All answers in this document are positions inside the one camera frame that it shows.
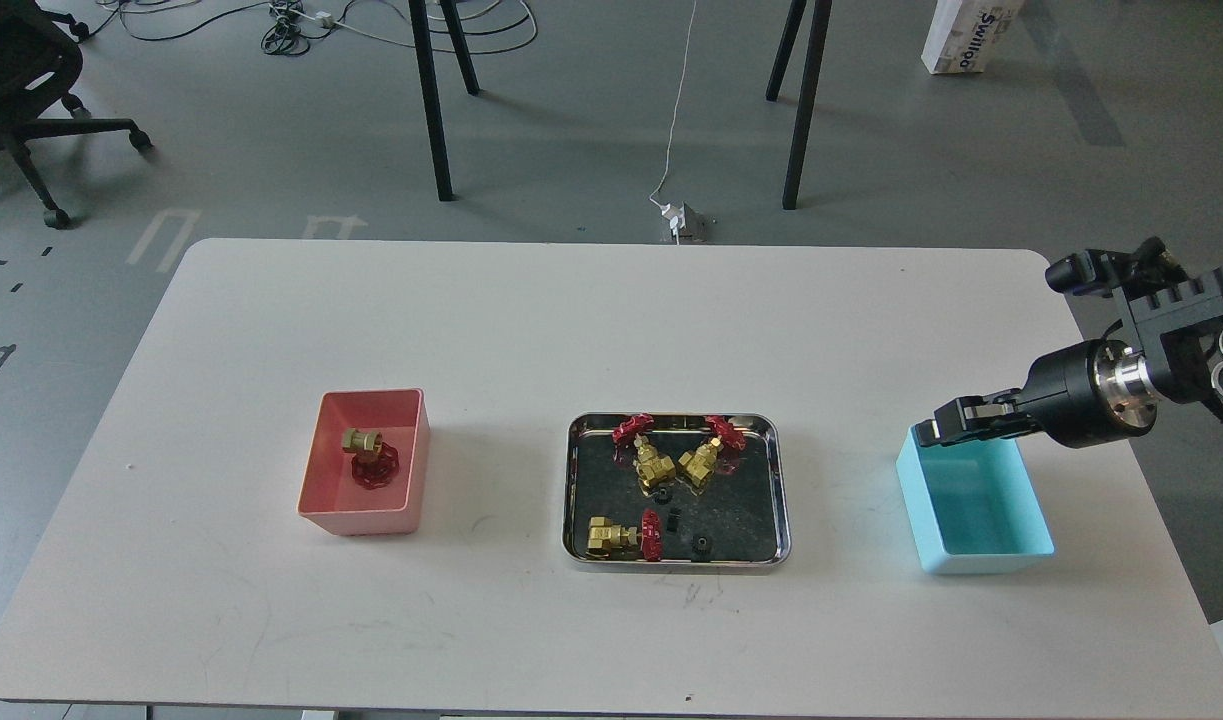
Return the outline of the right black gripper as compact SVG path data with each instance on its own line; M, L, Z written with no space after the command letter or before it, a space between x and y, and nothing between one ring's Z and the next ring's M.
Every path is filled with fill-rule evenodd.
M1019 410L1019 392L960 396L937 407L929 419L914 425L914 441L918 447L950 447L1030 434L1033 434L1033 418Z

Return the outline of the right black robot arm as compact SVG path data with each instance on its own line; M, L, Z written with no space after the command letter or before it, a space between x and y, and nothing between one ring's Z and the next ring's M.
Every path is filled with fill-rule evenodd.
M1159 238L1051 264L1047 287L1113 299L1118 320L1030 366L1022 388L960 396L914 427L922 447L1044 433L1065 447L1145 436L1163 400L1201 403L1223 424L1223 265L1188 274Z

